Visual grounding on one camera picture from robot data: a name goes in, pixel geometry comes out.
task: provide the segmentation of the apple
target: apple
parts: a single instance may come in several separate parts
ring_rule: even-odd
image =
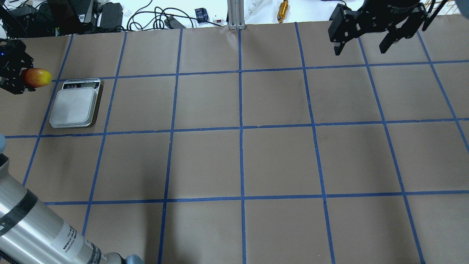
[[[52,82],[50,72],[41,68],[31,68],[21,71],[21,79],[33,88],[42,87]]]

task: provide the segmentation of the scale weighing platform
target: scale weighing platform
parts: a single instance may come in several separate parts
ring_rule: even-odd
[[[55,97],[49,122],[53,128],[92,126],[101,97],[101,80],[73,79],[63,83]]]

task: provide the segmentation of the red and yellow apple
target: red and yellow apple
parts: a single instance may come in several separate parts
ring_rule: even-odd
[[[21,79],[29,86],[38,88],[48,85],[52,82],[52,75],[50,72],[41,68],[31,68],[21,71]]]

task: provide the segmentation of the kitchen scale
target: kitchen scale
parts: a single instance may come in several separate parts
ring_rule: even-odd
[[[55,97],[49,122],[53,128],[92,126],[98,114],[101,80],[73,79],[63,83]]]

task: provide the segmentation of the metal post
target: metal post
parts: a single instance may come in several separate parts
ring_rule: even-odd
[[[231,30],[246,28],[244,24],[244,0],[227,0],[228,1],[228,27]]]

